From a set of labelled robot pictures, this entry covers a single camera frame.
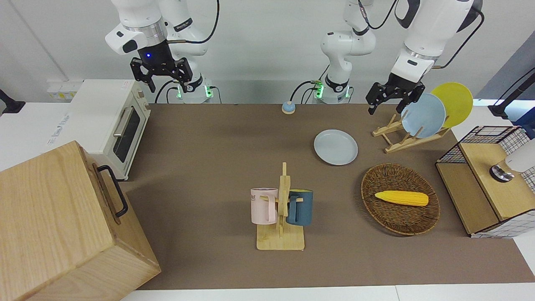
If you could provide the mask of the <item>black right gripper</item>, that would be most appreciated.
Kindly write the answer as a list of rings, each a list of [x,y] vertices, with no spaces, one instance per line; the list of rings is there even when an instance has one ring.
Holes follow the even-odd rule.
[[[139,58],[133,58],[130,67],[135,80],[145,82],[155,93],[152,76],[168,76],[178,80],[182,93],[194,92],[194,75],[186,57],[174,59],[166,41],[137,50]]]

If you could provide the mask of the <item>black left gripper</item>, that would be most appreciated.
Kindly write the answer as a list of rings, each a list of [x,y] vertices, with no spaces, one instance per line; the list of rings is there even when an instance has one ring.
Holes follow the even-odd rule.
[[[420,99],[424,90],[425,85],[421,81],[411,82],[396,74],[390,74],[386,84],[375,82],[367,92],[366,101],[369,103],[367,111],[373,115],[377,105],[390,99],[400,99],[400,113],[402,113],[407,105]]]

